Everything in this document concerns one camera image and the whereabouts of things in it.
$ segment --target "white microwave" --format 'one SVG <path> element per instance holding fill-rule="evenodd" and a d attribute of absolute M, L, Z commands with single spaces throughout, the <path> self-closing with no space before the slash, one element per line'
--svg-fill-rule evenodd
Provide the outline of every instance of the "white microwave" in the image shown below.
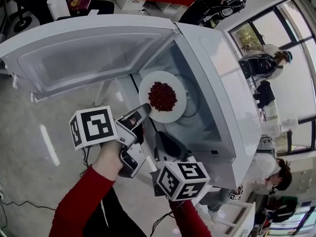
<path fill-rule="evenodd" d="M 45 24 L 0 44 L 0 57 L 17 84 L 38 101 L 117 79 L 123 98 L 140 105 L 139 84 L 158 70 L 174 74 L 188 103 L 176 122 L 148 121 L 153 150 L 156 131 L 181 141 L 211 177 L 235 189 L 257 149 L 261 128 L 246 79 L 221 32 L 169 19 L 95 15 Z"/>

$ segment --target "window frame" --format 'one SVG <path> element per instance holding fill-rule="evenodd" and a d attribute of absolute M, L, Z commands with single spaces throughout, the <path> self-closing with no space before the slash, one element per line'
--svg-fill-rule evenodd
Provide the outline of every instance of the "window frame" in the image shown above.
<path fill-rule="evenodd" d="M 309 37 L 306 37 L 306 38 L 303 38 L 301 40 L 296 40 L 295 38 L 295 35 L 294 33 L 292 32 L 290 26 L 288 25 L 285 17 L 282 15 L 282 13 L 280 12 L 280 10 L 278 9 L 277 6 L 279 6 L 280 4 L 283 4 L 287 1 L 291 1 L 292 3 L 295 4 L 295 6 L 297 7 L 299 13 L 302 15 L 308 29 L 310 30 L 311 32 L 311 36 Z M 238 51 L 240 53 L 241 56 L 243 56 L 244 54 L 242 53 L 241 51 L 241 47 L 239 46 L 238 42 L 236 41 L 233 33 L 236 32 L 236 30 L 240 29 L 242 26 L 244 26 L 245 24 L 249 24 L 251 29 L 253 30 L 253 32 L 255 33 L 256 37 L 258 38 L 259 42 L 261 45 L 265 45 L 265 44 L 268 44 L 268 43 L 265 43 L 264 41 L 264 38 L 263 36 L 259 33 L 259 31 L 256 29 L 255 25 L 254 25 L 254 21 L 261 18 L 262 16 L 270 13 L 270 12 L 274 12 L 275 15 L 277 16 L 277 18 L 279 19 L 279 21 L 281 22 L 281 24 L 283 25 L 285 31 L 287 32 L 289 38 L 290 38 L 290 42 L 287 43 L 287 44 L 284 44 L 283 46 L 280 46 L 279 48 L 280 49 L 289 49 L 289 48 L 292 48 L 292 47 L 295 47 L 297 45 L 301 45 L 303 43 L 305 43 L 306 41 L 308 40 L 311 40 L 311 39 L 314 39 L 315 43 L 316 43 L 316 37 L 315 37 L 315 34 L 313 33 L 311 27 L 309 26 L 304 14 L 302 13 L 301 9 L 299 8 L 299 6 L 297 6 L 297 4 L 295 3 L 294 0 L 282 0 L 272 6 L 270 6 L 269 8 L 263 10 L 262 12 L 258 13 L 257 15 L 249 18 L 248 20 L 242 22 L 241 24 L 235 26 L 234 28 L 230 29 L 229 30 L 229 34 L 230 34 L 230 37 L 233 39 L 235 45 L 239 48 Z M 308 65 L 308 68 L 310 70 L 310 73 L 311 73 L 311 76 L 312 76 L 312 82 L 313 82 L 313 85 L 314 85 L 314 91 L 316 93 L 316 79 L 313 77 L 313 74 L 312 73 L 312 69 L 313 68 L 314 70 L 316 70 L 316 67 L 314 68 L 314 66 L 312 64 L 310 64 L 310 62 L 308 62 L 308 59 L 307 60 L 307 65 Z M 289 131 L 287 132 L 287 152 L 284 152 L 284 153 L 278 153 L 277 156 L 278 157 L 282 157 L 282 156 L 288 156 L 288 155 L 296 155 L 296 154 L 302 154 L 302 153 L 307 153 L 307 152 L 310 152 L 310 151 L 313 151 L 315 150 L 315 141 L 316 141 L 316 115 L 313 116 L 313 117 L 308 117 L 308 118 L 304 118 L 304 119 L 301 119 L 301 120 L 298 120 L 298 123 L 299 125 L 300 124 L 304 124 L 304 123 L 307 123 L 307 122 L 311 122 L 311 125 L 312 125 L 312 140 L 311 140 L 311 146 L 310 147 L 307 147 L 307 148 L 304 148 L 304 149 L 294 149 L 292 150 L 292 132 Z"/>
<path fill-rule="evenodd" d="M 289 27 L 289 25 L 288 25 L 287 22 L 286 22 L 286 19 L 284 18 L 284 16 L 282 15 L 282 13 L 280 12 L 280 10 L 279 10 L 278 7 L 277 7 L 278 5 L 283 4 L 283 3 L 286 2 L 286 1 L 289 1 L 289 0 L 282 0 L 282 1 L 280 1 L 280 2 L 278 2 L 278 3 L 276 3 L 276 4 L 274 4 L 274 5 L 272 5 L 271 7 L 269 7 L 269 8 L 267 8 L 267 9 L 263 10 L 263 11 L 260 12 L 259 14 L 257 14 L 257 15 L 255 15 L 255 16 L 249 18 L 248 20 L 242 22 L 241 24 L 235 26 L 234 28 L 230 29 L 230 30 L 229 30 L 229 34 L 230 34 L 231 38 L 233 39 L 235 45 L 236 45 L 237 47 L 239 47 L 239 44 L 237 43 L 237 41 L 236 41 L 235 38 L 234 38 L 233 32 L 234 32 L 235 30 L 237 30 L 238 28 L 242 27 L 243 25 L 247 24 L 247 23 L 250 25 L 251 29 L 252 29 L 253 32 L 255 33 L 255 35 L 256 35 L 256 37 L 258 38 L 260 44 L 261 44 L 261 45 L 267 44 L 267 43 L 265 43 L 264 39 L 262 38 L 262 35 L 261 35 L 261 34 L 259 33 L 259 31 L 256 29 L 255 25 L 253 24 L 253 21 L 255 21 L 256 19 L 261 18 L 262 16 L 264 16 L 264 15 L 270 13 L 270 12 L 274 12 L 274 13 L 276 14 L 277 18 L 279 19 L 279 21 L 280 21 L 281 24 L 283 25 L 285 31 L 287 32 L 287 34 L 288 34 L 288 36 L 289 36 L 289 38 L 290 38 L 290 40 L 291 40 L 291 42 L 289 42 L 289 43 L 287 43 L 287 44 L 285 44 L 285 45 L 283 45 L 283 46 L 280 46 L 280 47 L 279 47 L 280 49 L 289 49 L 289 48 L 295 47 L 295 46 L 297 46 L 297 45 L 300 45 L 300 44 L 302 44 L 302 43 L 304 43 L 304 42 L 306 42 L 306 41 L 308 41 L 308 40 L 310 40 L 310 39 L 315 39 L 315 40 L 316 40 L 315 35 L 314 35 L 314 33 L 312 32 L 311 27 L 310 27 L 309 24 L 307 23 L 307 20 L 305 19 L 305 16 L 303 15 L 301 9 L 297 6 L 297 4 L 295 3 L 294 0 L 290 0 L 290 1 L 292 1 L 292 3 L 295 4 L 295 6 L 297 7 L 298 11 L 301 13 L 302 17 L 303 17 L 304 20 L 305 20 L 306 25 L 308 26 L 308 28 L 309 28 L 309 30 L 310 30 L 310 32 L 311 32 L 311 36 L 309 36 L 309 37 L 307 37 L 307 38 L 304 38 L 304 39 L 301 39 L 301 40 L 299 40 L 299 41 L 296 40 L 296 38 L 295 38 L 295 36 L 294 36 L 294 34 L 293 34 L 291 28 Z"/>

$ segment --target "cable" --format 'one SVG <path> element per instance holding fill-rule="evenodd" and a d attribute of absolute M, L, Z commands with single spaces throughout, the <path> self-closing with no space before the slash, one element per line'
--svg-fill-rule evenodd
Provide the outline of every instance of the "cable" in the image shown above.
<path fill-rule="evenodd" d="M 2 210 L 3 210 L 3 213 L 4 213 L 4 217 L 5 217 L 5 226 L 4 227 L 2 227 L 2 228 L 0 228 L 0 231 L 2 231 L 4 228 L 6 228 L 7 226 L 8 226 L 8 218 L 7 218 L 7 216 L 6 216 L 6 213 L 5 213 L 5 210 L 4 210 L 4 205 L 11 205 L 11 204 L 15 204 L 15 205 L 17 205 L 17 206 L 22 206 L 22 205 L 24 205 L 24 204 L 26 204 L 26 203 L 29 203 L 30 205 L 32 205 L 32 206 L 34 206 L 34 207 L 36 207 L 36 208 L 44 208 L 44 209 L 48 209 L 48 210 L 52 210 L 52 211 L 56 211 L 56 209 L 53 209 L 53 208 L 50 208 L 50 207 L 48 207 L 48 206 L 38 206 L 38 205 L 35 205 L 35 204 L 33 204 L 33 203 L 31 203 L 31 202 L 29 202 L 29 201 L 25 201 L 25 202 L 23 202 L 23 203 L 21 203 L 21 204 L 17 204 L 16 202 L 10 202 L 10 203 L 3 203 L 3 202 L 1 202 L 1 200 L 0 200 L 0 205 L 1 205 L 1 207 L 2 207 Z"/>
<path fill-rule="evenodd" d="M 237 50 L 234 52 L 234 54 L 235 54 L 237 51 L 240 51 L 240 50 L 242 50 L 242 49 L 243 49 L 243 47 L 237 49 Z"/>
<path fill-rule="evenodd" d="M 147 10 L 143 10 L 143 12 L 146 12 L 150 16 L 150 13 Z"/>
<path fill-rule="evenodd" d="M 5 229 L 8 226 L 8 218 L 6 217 L 6 213 L 5 213 L 4 207 L 2 205 L 2 202 L 0 202 L 0 205 L 2 207 L 2 210 L 3 210 L 3 213 L 4 213 L 4 217 L 5 217 L 5 226 L 0 228 L 0 231 L 2 231 L 3 229 Z"/>
<path fill-rule="evenodd" d="M 160 219 L 158 219 L 158 220 L 156 220 L 156 221 L 154 222 L 153 228 L 152 228 L 152 233 L 150 234 L 150 237 L 153 236 L 153 234 L 154 234 L 154 232 L 155 232 L 155 230 L 156 230 L 156 227 L 158 226 L 158 224 L 159 224 L 161 221 L 163 221 L 163 219 L 164 219 L 165 217 L 170 216 L 171 218 L 175 218 L 174 216 L 171 216 L 171 214 L 172 214 L 176 209 L 178 209 L 179 207 L 182 208 L 182 206 L 181 206 L 182 203 L 183 203 L 183 202 L 178 203 L 179 205 L 178 205 L 176 208 L 174 208 L 172 211 L 170 211 L 170 212 L 164 214 Z"/>
<path fill-rule="evenodd" d="M 80 178 L 83 177 L 84 173 L 85 173 L 85 172 L 87 171 L 87 169 L 90 167 L 90 165 L 89 165 L 89 163 L 88 163 L 88 158 L 89 158 L 89 154 L 90 154 L 90 147 L 91 147 L 91 146 L 88 147 L 87 153 L 85 152 L 85 149 L 82 148 L 83 164 L 84 164 L 84 166 L 86 166 L 86 169 L 85 169 L 83 172 L 81 172 L 81 173 L 79 174 Z"/>
<path fill-rule="evenodd" d="M 35 204 L 33 204 L 32 202 L 30 202 L 30 201 L 24 201 L 24 202 L 21 203 L 21 204 L 17 204 L 16 202 L 13 202 L 13 201 L 10 202 L 10 203 L 2 203 L 2 202 L 1 202 L 1 204 L 3 204 L 3 205 L 15 204 L 15 205 L 17 205 L 17 206 L 23 206 L 23 205 L 26 204 L 26 203 L 29 203 L 30 205 L 32 205 L 32 206 L 34 206 L 34 207 L 36 207 L 36 208 L 45 208 L 45 209 L 48 209 L 48 210 L 56 211 L 56 209 L 53 209 L 53 208 L 51 208 L 51 207 L 35 205 Z"/>

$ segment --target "white shirt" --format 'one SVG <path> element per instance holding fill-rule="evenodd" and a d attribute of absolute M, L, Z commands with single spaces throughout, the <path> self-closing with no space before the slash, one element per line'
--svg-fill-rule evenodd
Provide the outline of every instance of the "white shirt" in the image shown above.
<path fill-rule="evenodd" d="M 280 170 L 281 168 L 273 155 L 265 153 L 255 154 L 242 183 L 264 182 L 265 178 L 278 173 Z"/>

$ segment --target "human hand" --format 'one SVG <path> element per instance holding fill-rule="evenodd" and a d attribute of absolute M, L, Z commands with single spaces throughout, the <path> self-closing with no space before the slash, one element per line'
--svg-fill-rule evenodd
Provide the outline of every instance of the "human hand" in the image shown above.
<path fill-rule="evenodd" d="M 249 51 L 250 50 L 250 46 L 249 45 L 244 45 L 242 47 L 242 49 L 245 50 L 245 51 Z"/>
<path fill-rule="evenodd" d="M 120 169 L 123 168 L 123 163 L 119 159 L 121 150 L 122 144 L 116 140 L 104 143 L 92 168 L 105 178 L 115 181 Z"/>

